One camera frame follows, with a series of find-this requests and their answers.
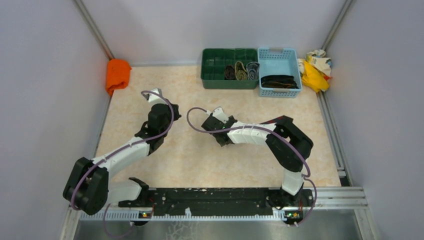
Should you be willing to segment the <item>red navy striped tie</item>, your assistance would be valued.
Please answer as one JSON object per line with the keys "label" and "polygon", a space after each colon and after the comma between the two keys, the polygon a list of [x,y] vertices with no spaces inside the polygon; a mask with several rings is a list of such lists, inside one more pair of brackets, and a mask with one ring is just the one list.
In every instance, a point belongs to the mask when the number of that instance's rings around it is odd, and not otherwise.
{"label": "red navy striped tie", "polygon": [[265,124],[273,124],[273,123],[279,122],[281,119],[282,119],[282,116],[279,116],[279,117],[276,117],[274,119],[270,119],[270,120],[264,121],[261,124],[264,124],[264,125]]}

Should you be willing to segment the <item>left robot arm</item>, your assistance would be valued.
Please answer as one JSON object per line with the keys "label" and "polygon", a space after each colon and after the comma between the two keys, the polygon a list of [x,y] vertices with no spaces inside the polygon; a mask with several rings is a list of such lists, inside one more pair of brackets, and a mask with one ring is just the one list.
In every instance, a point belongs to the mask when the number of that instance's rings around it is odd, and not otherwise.
{"label": "left robot arm", "polygon": [[134,162],[153,154],[164,143],[170,125],[180,117],[177,104],[153,105],[147,121],[127,143],[100,157],[82,157],[75,162],[63,197],[73,209],[88,215],[120,202],[131,201],[138,207],[146,206],[150,200],[146,183],[135,177],[121,182],[110,180]]}

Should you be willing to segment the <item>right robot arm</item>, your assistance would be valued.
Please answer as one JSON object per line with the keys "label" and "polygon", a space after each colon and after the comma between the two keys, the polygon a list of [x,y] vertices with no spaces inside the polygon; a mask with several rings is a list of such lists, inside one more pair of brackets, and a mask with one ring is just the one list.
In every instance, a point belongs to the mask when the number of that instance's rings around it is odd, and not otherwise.
{"label": "right robot arm", "polygon": [[229,116],[226,120],[210,114],[201,125],[220,146],[230,144],[253,144],[270,149],[284,168],[281,199],[287,206],[295,206],[301,200],[304,185],[302,170],[314,146],[313,141],[302,132],[291,117],[282,115],[259,123],[243,123]]}

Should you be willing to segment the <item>dark brown rolled tie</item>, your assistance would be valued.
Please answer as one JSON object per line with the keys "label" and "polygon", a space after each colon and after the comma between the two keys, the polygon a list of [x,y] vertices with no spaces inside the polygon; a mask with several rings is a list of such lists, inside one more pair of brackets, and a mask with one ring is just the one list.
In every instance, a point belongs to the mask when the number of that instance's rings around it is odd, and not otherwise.
{"label": "dark brown rolled tie", "polygon": [[225,80],[235,80],[236,79],[235,67],[233,65],[227,65],[224,68],[224,79]]}

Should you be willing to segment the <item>green compartment organizer tray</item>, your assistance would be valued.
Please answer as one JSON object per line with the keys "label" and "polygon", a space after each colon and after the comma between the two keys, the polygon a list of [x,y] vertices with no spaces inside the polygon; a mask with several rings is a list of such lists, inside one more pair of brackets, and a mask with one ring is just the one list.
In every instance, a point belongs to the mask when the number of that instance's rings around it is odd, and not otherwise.
{"label": "green compartment organizer tray", "polygon": [[252,90],[258,80],[225,80],[224,69],[227,65],[235,67],[236,61],[246,66],[257,62],[255,48],[205,48],[202,51],[200,78],[205,89],[213,90]]}

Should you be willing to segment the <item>olive rolled tie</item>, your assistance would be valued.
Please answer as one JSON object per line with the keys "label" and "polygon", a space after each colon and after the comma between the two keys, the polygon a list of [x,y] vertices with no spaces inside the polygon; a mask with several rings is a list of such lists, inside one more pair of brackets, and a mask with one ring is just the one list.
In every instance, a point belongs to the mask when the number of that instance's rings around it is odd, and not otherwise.
{"label": "olive rolled tie", "polygon": [[235,79],[238,81],[245,81],[248,79],[248,72],[242,61],[236,61],[234,65]]}

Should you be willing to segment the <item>orange folded cloth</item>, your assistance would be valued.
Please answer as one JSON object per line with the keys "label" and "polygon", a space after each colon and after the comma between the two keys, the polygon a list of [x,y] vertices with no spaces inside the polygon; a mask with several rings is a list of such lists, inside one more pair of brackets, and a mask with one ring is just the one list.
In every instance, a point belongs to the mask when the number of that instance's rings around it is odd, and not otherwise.
{"label": "orange folded cloth", "polygon": [[123,59],[111,59],[107,63],[105,90],[109,96],[129,85],[131,70],[130,64]]}

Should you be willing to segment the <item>grey rolled tie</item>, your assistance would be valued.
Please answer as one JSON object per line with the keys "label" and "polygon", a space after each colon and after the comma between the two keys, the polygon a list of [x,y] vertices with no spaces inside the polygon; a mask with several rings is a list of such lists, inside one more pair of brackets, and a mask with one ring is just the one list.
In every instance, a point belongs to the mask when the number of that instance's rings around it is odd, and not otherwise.
{"label": "grey rolled tie", "polygon": [[256,81],[259,79],[260,64],[257,61],[249,62],[246,65],[247,79]]}

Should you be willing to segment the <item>black tie in basket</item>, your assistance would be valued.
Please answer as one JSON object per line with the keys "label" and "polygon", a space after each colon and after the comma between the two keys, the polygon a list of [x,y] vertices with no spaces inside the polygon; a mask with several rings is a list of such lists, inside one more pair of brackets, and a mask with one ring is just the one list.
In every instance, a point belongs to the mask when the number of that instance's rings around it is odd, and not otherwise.
{"label": "black tie in basket", "polygon": [[279,89],[298,89],[298,84],[295,82],[292,75],[266,75],[260,79],[260,84],[263,88],[279,88]]}

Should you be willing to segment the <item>light blue plastic basket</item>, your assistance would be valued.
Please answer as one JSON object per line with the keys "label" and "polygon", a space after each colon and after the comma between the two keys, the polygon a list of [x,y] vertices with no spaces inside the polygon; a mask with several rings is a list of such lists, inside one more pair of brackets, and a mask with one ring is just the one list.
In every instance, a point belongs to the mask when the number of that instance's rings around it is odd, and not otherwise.
{"label": "light blue plastic basket", "polygon": [[[259,96],[270,98],[295,98],[301,92],[303,86],[297,61],[297,53],[293,48],[269,48],[257,49],[259,63]],[[266,86],[265,78],[288,76],[286,86]]]}

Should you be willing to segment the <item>yellow crumpled cloth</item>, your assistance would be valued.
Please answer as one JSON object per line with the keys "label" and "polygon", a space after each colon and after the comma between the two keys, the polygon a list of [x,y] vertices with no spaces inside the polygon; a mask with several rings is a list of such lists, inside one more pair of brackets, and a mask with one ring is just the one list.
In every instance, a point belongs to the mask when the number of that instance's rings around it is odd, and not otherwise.
{"label": "yellow crumpled cloth", "polygon": [[322,74],[306,60],[303,61],[302,84],[311,88],[315,93],[326,92],[330,88],[328,81]]}

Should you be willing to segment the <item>white patterned crumpled cloth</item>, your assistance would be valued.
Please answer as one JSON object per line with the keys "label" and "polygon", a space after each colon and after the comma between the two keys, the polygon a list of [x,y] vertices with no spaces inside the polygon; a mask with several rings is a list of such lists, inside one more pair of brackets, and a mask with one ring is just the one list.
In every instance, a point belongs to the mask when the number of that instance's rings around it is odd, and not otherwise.
{"label": "white patterned crumpled cloth", "polygon": [[305,58],[298,58],[297,64],[300,75],[302,76],[305,72],[305,62],[307,62],[321,74],[331,77],[333,63],[330,57],[326,57],[326,54],[323,49],[316,49],[308,52]]}

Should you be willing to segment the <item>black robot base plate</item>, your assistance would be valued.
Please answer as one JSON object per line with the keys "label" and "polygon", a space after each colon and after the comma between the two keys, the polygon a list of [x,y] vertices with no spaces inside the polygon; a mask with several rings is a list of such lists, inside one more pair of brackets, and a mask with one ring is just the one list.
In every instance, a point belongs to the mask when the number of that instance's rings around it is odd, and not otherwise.
{"label": "black robot base plate", "polygon": [[135,200],[118,203],[121,208],[152,208],[155,217],[262,217],[285,207],[299,209],[313,204],[313,192],[301,189],[292,196],[278,187],[151,188]]}

